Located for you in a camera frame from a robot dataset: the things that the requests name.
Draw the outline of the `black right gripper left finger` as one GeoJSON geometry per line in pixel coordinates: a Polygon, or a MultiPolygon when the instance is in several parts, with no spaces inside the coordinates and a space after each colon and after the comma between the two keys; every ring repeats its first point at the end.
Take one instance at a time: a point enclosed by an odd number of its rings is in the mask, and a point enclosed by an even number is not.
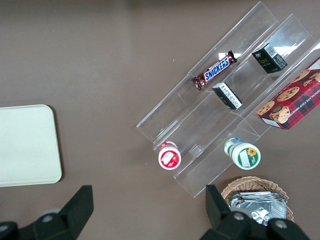
{"type": "Polygon", "coordinates": [[[83,185],[57,213],[18,230],[19,240],[76,240],[94,211],[93,188],[83,185]]]}

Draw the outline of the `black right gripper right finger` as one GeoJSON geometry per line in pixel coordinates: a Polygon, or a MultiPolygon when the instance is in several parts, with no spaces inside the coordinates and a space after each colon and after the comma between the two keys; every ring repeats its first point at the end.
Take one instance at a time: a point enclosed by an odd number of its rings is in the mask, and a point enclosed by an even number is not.
{"type": "Polygon", "coordinates": [[[215,185],[205,187],[205,207],[211,228],[202,240],[308,240],[294,222],[273,218],[267,225],[239,211],[231,211],[215,185]]]}

